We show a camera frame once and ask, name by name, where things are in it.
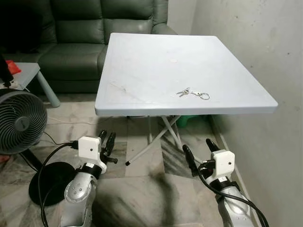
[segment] gray side table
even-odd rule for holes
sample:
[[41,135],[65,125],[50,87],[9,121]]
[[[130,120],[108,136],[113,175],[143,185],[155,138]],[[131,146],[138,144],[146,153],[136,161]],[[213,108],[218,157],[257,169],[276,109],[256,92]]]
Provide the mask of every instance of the gray side table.
[[34,77],[37,77],[45,95],[53,107],[60,106],[60,101],[48,82],[40,72],[40,67],[37,63],[17,62],[17,66],[21,69],[20,73],[13,75],[18,83],[17,90],[24,90]]

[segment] side table leg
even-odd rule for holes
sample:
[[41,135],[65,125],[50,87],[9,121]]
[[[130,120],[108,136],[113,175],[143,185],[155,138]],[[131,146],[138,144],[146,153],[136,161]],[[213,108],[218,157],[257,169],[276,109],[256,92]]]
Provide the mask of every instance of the side table leg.
[[58,97],[53,92],[52,88],[49,86],[48,82],[46,81],[42,73],[39,71],[36,76],[51,105],[53,107],[60,106],[60,101]]

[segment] wall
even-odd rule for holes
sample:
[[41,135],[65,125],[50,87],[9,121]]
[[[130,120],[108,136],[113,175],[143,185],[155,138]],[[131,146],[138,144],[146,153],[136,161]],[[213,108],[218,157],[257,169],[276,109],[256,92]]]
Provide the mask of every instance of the wall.
[[179,35],[190,35],[197,0],[169,0],[167,24]]
[[303,226],[302,21],[301,0],[198,0],[192,26],[216,35],[279,103],[274,114],[215,117],[273,227]]

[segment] electric fan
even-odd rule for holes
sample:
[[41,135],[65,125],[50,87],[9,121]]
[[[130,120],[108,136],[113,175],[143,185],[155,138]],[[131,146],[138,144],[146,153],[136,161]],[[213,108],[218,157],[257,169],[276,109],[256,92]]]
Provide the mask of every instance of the electric fan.
[[[38,97],[26,91],[0,89],[0,154],[20,154],[39,171],[42,163],[29,149],[39,141],[46,123],[47,112]],[[64,199],[64,189],[74,174],[74,168],[65,162],[45,167],[41,173],[41,197],[44,198],[52,188],[46,206]],[[39,204],[37,179],[38,173],[29,185],[29,196]]]

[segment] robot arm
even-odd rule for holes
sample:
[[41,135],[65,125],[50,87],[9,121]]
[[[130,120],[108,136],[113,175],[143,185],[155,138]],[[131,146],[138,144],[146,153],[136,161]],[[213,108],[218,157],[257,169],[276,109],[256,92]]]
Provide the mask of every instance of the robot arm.
[[[203,166],[201,173],[205,183],[217,191],[248,201],[240,192],[237,183],[230,182],[228,178],[234,171],[235,155],[230,151],[220,150],[210,139],[207,139],[206,142],[212,154],[210,160],[201,164]],[[193,154],[186,145],[183,146],[183,151],[192,175],[197,176],[198,168],[194,162]],[[216,195],[216,200],[224,227],[254,227],[249,205],[220,195]]]
[[107,162],[117,163],[110,158],[116,135],[111,133],[107,145],[101,145],[106,136],[102,131],[99,137],[81,137],[78,140],[79,158],[84,163],[82,169],[65,188],[65,201],[61,227],[90,227],[92,204],[96,197],[97,181],[107,170]]

